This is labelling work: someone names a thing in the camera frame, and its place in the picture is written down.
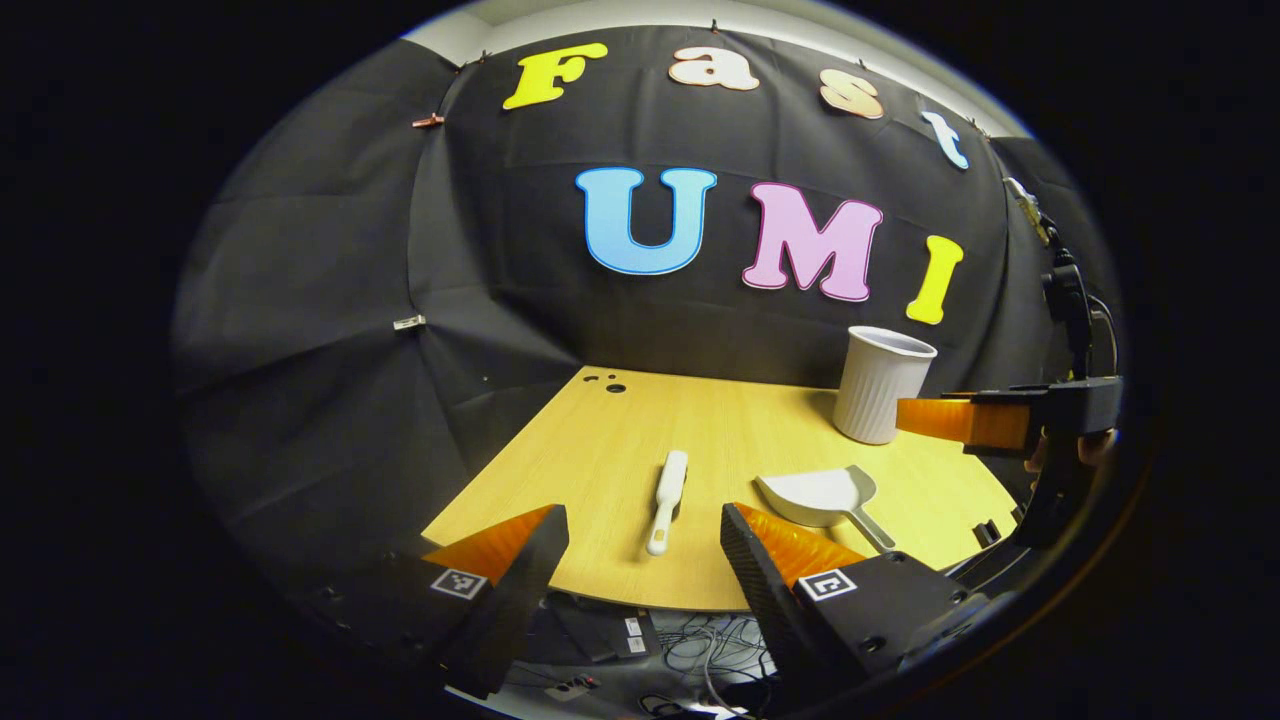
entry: black fabric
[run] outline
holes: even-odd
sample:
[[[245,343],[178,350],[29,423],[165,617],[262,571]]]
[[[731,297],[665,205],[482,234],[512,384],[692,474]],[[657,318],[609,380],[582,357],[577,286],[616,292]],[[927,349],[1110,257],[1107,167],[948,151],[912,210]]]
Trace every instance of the black fabric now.
[[[584,42],[609,53],[561,83],[562,97],[502,110],[521,58]],[[672,53],[696,45],[740,53],[760,87],[671,81]],[[824,68],[870,79],[886,117],[826,105]],[[410,127],[433,110],[443,126]],[[968,170],[946,160],[922,110],[959,133]],[[691,264],[636,277],[591,258],[575,178],[609,165],[645,174],[632,202],[645,243],[671,233],[662,170],[717,174]],[[938,348],[924,396],[1036,382],[1052,329],[1038,288],[1047,256],[1020,215],[1009,220],[1001,174],[948,109],[764,37],[599,29],[458,72],[397,41],[284,118],[192,246],[173,352],[196,478],[260,560],[323,573],[420,542],[582,364],[836,387],[846,328],[872,324]],[[756,182],[800,188],[819,228],[845,200],[884,213],[867,301],[742,282]],[[965,252],[937,325],[905,314],[929,234]],[[416,314],[425,327],[392,329]]]
[[[586,42],[609,47],[554,101],[503,111],[518,60]],[[749,92],[692,87],[667,77],[672,53],[719,46],[744,55],[760,86]],[[818,73],[869,78],[887,115],[867,120],[827,106]],[[539,41],[467,65],[429,140],[415,218],[430,228],[416,243],[467,233],[465,259],[413,254],[415,300],[466,278],[488,283],[548,341],[584,363],[704,377],[836,387],[852,324],[914,334],[940,351],[924,392],[954,389],[979,354],[1002,274],[1006,219],[995,155],[963,118],[893,81],[822,53],[764,37],[676,27],[599,29]],[[960,135],[970,168],[943,158],[919,111],[941,113]],[[431,155],[440,154],[440,158]],[[582,170],[625,165],[645,174],[632,201],[632,234],[663,242],[671,191],[662,170],[717,174],[707,193],[698,258],[658,277],[623,275],[585,250]],[[820,228],[845,200],[876,205],[886,219],[872,246],[865,302],[844,302],[792,283],[748,287],[755,259],[756,182],[801,188]],[[905,307],[928,265],[928,234],[965,249],[938,325]],[[422,266],[417,259],[421,258]]]

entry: white dustpan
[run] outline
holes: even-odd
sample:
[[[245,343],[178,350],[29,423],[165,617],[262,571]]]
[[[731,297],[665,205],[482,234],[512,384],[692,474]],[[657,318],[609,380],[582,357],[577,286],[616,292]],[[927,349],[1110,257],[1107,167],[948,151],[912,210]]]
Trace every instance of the white dustpan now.
[[[876,496],[876,480],[858,465],[755,480],[778,515],[792,523],[831,528],[849,518],[881,552],[897,544],[863,509]]]

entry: white brush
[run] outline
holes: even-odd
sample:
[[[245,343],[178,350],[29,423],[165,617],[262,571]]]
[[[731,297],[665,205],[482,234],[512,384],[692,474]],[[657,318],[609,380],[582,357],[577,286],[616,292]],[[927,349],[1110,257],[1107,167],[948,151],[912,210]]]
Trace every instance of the white brush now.
[[[662,466],[662,478],[658,479],[658,511],[653,518],[653,529],[649,530],[649,542],[645,550],[649,555],[662,555],[667,552],[667,541],[671,537],[671,515],[680,505],[680,497],[685,492],[685,474],[689,470],[689,454],[682,450],[672,450],[667,454],[667,464]]]

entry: blue letter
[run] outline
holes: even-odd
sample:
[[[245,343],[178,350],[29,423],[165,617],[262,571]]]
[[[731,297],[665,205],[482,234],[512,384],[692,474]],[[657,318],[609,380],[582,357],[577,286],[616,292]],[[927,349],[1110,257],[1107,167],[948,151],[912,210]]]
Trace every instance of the blue letter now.
[[[628,275],[660,275],[694,261],[703,246],[707,191],[716,176],[695,168],[662,173],[662,184],[675,193],[671,238],[662,245],[640,245],[631,238],[631,191],[644,182],[632,168],[598,168],[577,176],[586,192],[586,249],[591,258]]]
[[[946,152],[947,160],[951,160],[951,164],[961,170],[969,169],[969,159],[961,155],[960,149],[956,147],[956,141],[960,140],[956,131],[951,129],[951,126],[937,113],[924,111],[920,115],[933,126],[933,133],[938,136],[938,145]]]

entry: brush handle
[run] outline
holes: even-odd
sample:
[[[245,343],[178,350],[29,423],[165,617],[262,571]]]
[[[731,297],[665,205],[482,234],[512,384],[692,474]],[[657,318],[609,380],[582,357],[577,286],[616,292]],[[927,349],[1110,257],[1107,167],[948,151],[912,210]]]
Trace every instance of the brush handle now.
[[[675,502],[664,502],[658,506],[658,512],[653,516],[653,529],[649,530],[649,542],[644,546],[649,555],[657,556],[667,552],[667,538],[671,537],[671,514],[675,510]]]
[[[869,539],[870,543],[876,546],[876,550],[881,552],[888,552],[895,547],[897,547],[897,543],[893,542],[893,538],[884,532],[884,528],[879,527],[879,523],[873,520],[872,516],[867,514],[867,510],[859,507],[852,512],[846,512],[846,515],[849,515],[850,521],[852,521],[863,530],[863,534],[865,534],[867,539]]]

